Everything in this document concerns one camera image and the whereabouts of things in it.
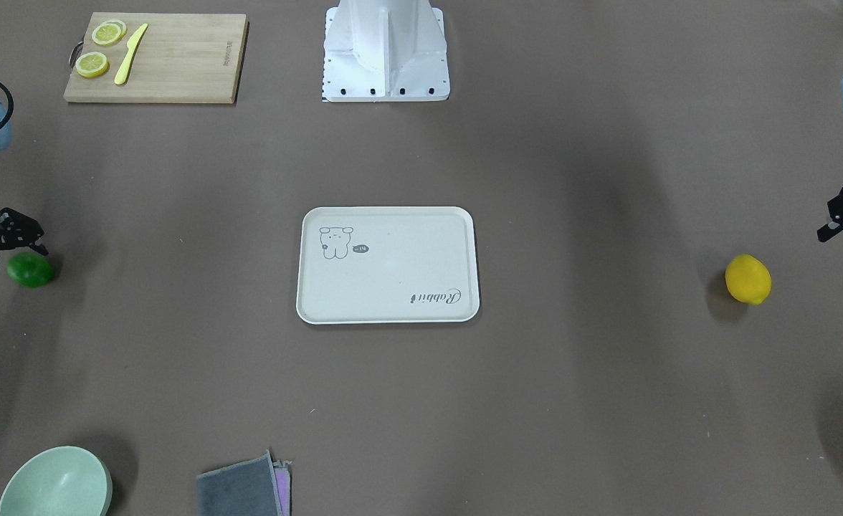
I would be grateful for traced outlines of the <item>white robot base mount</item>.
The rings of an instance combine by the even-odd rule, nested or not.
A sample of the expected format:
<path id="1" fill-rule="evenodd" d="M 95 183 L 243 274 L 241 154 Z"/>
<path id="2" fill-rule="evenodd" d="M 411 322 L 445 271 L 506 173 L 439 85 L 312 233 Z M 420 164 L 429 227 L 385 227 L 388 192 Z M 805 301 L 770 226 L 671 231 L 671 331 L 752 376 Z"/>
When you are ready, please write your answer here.
<path id="1" fill-rule="evenodd" d="M 444 13 L 428 1 L 340 1 L 325 13 L 324 37 L 324 102 L 449 98 Z"/>

